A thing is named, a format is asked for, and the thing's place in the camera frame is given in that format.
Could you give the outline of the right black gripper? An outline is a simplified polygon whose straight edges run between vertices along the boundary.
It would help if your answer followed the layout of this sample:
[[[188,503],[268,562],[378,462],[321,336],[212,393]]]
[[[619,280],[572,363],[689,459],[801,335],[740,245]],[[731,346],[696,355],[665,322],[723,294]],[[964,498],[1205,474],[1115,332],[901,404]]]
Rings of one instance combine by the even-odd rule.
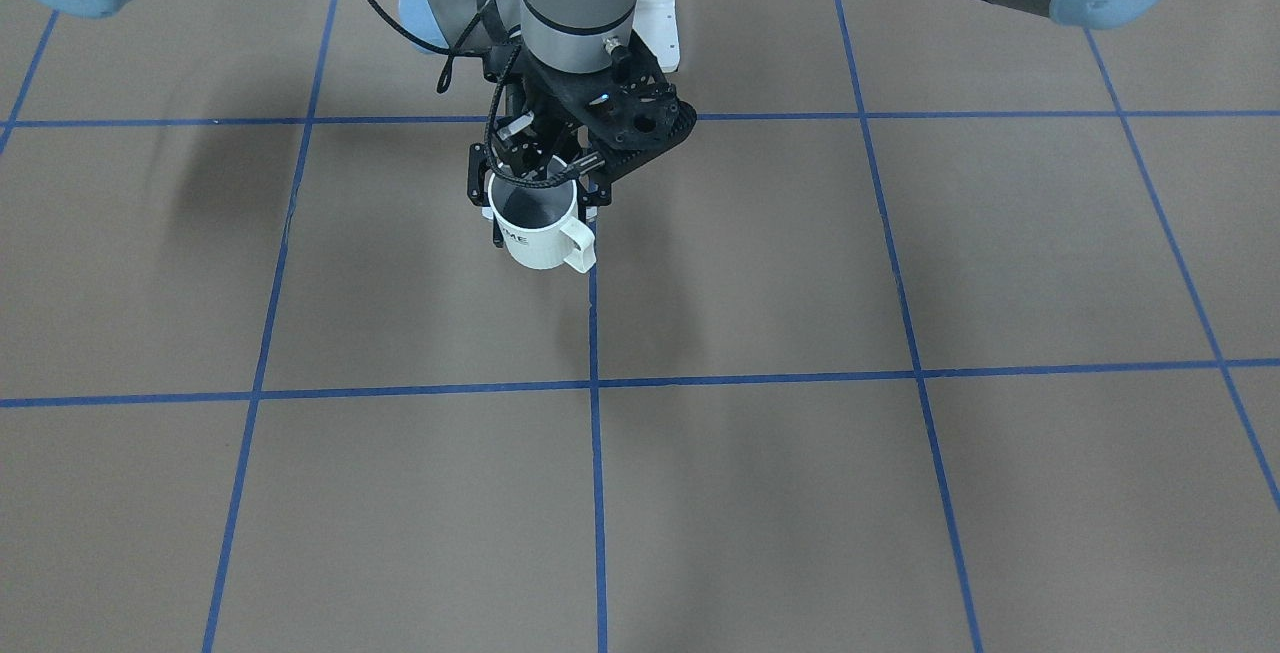
[[[611,163],[602,117],[611,102],[611,74],[568,73],[538,59],[507,59],[495,70],[495,179],[509,184],[580,184],[580,222],[591,224],[611,205]],[[471,143],[467,198],[492,207],[492,169],[485,143]]]

